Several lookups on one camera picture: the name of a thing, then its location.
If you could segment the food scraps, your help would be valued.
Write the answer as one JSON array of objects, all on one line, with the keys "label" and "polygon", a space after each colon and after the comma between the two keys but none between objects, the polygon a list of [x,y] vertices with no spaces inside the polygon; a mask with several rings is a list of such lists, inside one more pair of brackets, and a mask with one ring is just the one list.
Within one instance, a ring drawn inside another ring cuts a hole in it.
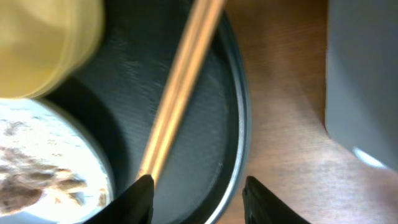
[{"label": "food scraps", "polygon": [[1,215],[47,199],[51,206],[103,208],[111,189],[84,140],[48,121],[1,120]]}]

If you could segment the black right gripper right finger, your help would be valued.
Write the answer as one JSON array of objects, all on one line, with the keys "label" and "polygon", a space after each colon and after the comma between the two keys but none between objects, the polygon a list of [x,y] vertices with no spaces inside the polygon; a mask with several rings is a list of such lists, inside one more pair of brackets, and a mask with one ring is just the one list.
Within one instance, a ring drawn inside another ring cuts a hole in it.
[{"label": "black right gripper right finger", "polygon": [[310,224],[253,176],[242,192],[245,224]]}]

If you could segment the yellow bowl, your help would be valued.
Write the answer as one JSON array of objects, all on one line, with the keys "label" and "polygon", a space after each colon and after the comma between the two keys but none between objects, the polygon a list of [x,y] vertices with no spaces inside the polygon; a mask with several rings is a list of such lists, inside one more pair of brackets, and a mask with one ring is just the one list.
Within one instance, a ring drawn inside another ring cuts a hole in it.
[{"label": "yellow bowl", "polygon": [[1,98],[58,87],[96,52],[102,0],[1,0]]}]

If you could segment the grey plate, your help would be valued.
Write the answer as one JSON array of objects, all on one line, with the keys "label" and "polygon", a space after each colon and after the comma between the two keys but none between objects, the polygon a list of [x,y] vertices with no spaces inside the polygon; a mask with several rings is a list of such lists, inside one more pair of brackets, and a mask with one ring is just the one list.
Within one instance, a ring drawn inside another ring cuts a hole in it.
[{"label": "grey plate", "polygon": [[114,200],[102,148],[45,100],[1,100],[1,223],[84,223]]}]

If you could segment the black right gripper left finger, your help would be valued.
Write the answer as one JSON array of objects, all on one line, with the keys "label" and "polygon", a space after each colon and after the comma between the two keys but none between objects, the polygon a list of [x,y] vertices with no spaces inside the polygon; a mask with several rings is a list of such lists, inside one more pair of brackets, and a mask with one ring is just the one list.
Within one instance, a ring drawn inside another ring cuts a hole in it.
[{"label": "black right gripper left finger", "polygon": [[143,175],[84,224],[151,224],[153,204],[154,180]]}]

